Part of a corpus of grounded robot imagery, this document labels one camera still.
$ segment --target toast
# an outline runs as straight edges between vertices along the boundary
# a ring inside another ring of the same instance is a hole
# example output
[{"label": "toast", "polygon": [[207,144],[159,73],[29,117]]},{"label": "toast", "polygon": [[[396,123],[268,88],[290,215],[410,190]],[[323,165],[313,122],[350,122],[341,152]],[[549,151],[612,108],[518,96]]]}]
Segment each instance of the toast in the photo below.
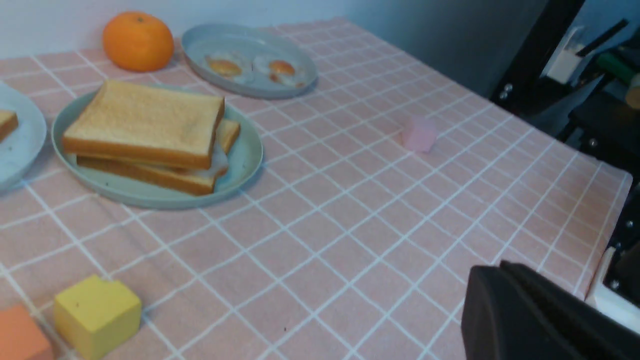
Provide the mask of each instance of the toast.
[{"label": "toast", "polygon": [[105,80],[91,103],[65,131],[65,152],[207,170],[222,97]]},{"label": "toast", "polygon": [[0,110],[0,142],[18,128],[18,116],[14,111]]},{"label": "toast", "polygon": [[217,178],[227,173],[227,154],[239,134],[240,123],[226,119],[221,121],[209,170],[184,170],[84,156],[77,157],[77,164],[191,195],[207,195],[213,192]]}]

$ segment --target orange cube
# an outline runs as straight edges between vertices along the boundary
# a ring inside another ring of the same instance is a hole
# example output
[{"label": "orange cube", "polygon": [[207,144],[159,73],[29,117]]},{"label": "orange cube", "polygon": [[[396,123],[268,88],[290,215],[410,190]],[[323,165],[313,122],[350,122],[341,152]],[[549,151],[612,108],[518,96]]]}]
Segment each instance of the orange cube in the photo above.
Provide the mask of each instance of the orange cube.
[{"label": "orange cube", "polygon": [[0,311],[0,360],[53,360],[51,343],[22,305]]}]

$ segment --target chair leg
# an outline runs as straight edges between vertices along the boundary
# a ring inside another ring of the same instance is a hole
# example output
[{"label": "chair leg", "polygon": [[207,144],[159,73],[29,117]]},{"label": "chair leg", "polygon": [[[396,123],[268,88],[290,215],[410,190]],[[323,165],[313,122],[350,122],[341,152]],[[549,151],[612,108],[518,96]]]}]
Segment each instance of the chair leg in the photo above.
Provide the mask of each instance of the chair leg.
[{"label": "chair leg", "polygon": [[576,123],[571,118],[569,118],[569,122],[556,136],[556,140],[558,140],[559,142],[566,142],[567,140],[569,140],[569,137],[577,128],[578,125],[576,125]]}]

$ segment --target plate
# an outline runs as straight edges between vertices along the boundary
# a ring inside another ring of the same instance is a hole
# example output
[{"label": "plate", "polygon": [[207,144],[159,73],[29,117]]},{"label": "plate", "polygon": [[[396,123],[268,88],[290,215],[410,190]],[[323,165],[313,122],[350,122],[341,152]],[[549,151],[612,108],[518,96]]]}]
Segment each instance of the plate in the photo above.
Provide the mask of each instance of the plate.
[{"label": "plate", "polygon": [[18,128],[0,142],[2,191],[20,181],[36,160],[47,138],[47,123],[31,99],[4,84],[0,84],[0,109],[18,115]]},{"label": "plate", "polygon": [[[263,99],[286,99],[307,91],[317,79],[316,65],[294,43],[269,33],[232,24],[204,24],[191,28],[181,39],[189,66],[203,79],[225,90]],[[269,80],[266,75],[253,72],[253,81],[238,84],[211,71],[205,56],[218,51],[237,52],[248,61],[260,54],[273,54],[305,69],[303,86],[291,88]]]},{"label": "plate", "polygon": [[[153,86],[187,92],[185,89],[173,86]],[[228,154],[229,170],[227,174],[216,181],[214,192],[210,195],[192,196],[126,177],[78,167],[75,156],[63,152],[62,136],[67,128],[76,121],[84,108],[89,105],[95,94],[96,92],[93,92],[78,97],[62,110],[53,123],[51,140],[58,157],[78,180],[105,197],[141,208],[197,208],[230,197],[260,168],[263,153],[260,135],[251,120],[245,118],[228,104],[225,106],[225,118],[240,122],[240,136]]]}]

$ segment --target toy block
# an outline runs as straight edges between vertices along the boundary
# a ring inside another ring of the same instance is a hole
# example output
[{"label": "toy block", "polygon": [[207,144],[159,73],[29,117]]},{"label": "toy block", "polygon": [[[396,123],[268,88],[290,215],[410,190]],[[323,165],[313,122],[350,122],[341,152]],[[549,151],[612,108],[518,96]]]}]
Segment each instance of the toy block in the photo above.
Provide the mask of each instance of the toy block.
[{"label": "toy block", "polygon": [[0,311],[0,360],[53,360],[51,343],[22,305]]},{"label": "toy block", "polygon": [[56,330],[86,360],[98,360],[140,328],[142,303],[120,281],[93,275],[58,294]]},{"label": "toy block", "polygon": [[402,142],[412,151],[429,152],[436,142],[438,131],[432,119],[412,116],[404,126]]}]

